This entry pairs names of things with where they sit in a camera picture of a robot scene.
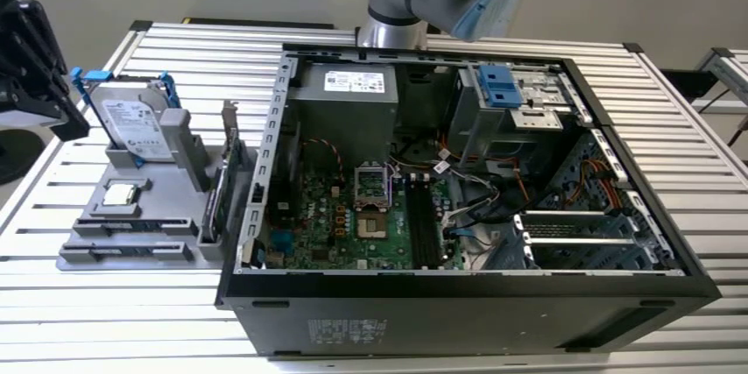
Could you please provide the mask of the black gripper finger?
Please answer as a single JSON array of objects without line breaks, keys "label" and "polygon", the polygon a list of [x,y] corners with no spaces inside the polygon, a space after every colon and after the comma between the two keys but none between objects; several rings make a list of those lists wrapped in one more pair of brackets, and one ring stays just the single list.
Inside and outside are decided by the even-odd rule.
[{"label": "black gripper finger", "polygon": [[11,78],[32,97],[56,103],[63,123],[47,127],[60,140],[72,141],[90,135],[90,123],[71,100],[67,72],[42,3],[11,2]]},{"label": "black gripper finger", "polygon": [[8,127],[54,126],[63,123],[54,101],[32,97],[12,78],[2,79],[2,125]]}]

